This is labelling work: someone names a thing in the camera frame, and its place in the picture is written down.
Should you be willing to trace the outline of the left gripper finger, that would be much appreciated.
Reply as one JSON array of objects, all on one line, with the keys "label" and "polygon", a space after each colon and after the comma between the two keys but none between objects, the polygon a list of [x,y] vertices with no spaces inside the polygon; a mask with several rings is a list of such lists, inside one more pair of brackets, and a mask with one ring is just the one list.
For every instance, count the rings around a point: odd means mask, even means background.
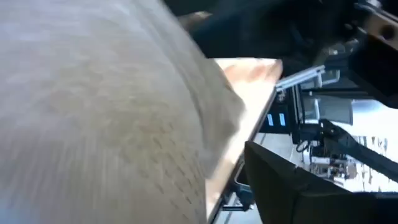
[{"label": "left gripper finger", "polygon": [[248,141],[248,183],[264,224],[397,224],[397,194],[350,192]]}]

